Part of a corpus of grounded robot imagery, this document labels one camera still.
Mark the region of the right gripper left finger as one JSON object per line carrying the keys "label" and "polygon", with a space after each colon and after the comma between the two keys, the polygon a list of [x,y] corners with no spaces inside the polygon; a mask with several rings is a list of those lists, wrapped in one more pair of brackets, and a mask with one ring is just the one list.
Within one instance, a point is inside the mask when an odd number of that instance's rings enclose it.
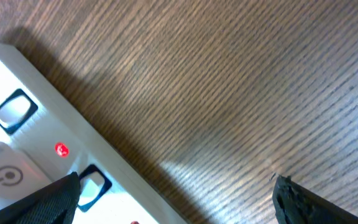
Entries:
{"label": "right gripper left finger", "polygon": [[0,224],[72,224],[80,197],[76,172],[0,210]]}

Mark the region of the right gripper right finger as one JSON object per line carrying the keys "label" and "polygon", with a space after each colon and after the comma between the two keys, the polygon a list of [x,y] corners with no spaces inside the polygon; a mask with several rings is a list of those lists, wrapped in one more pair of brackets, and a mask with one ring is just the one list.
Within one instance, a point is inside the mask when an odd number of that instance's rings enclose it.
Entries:
{"label": "right gripper right finger", "polygon": [[279,224],[358,224],[358,217],[298,185],[278,176],[273,195]]}

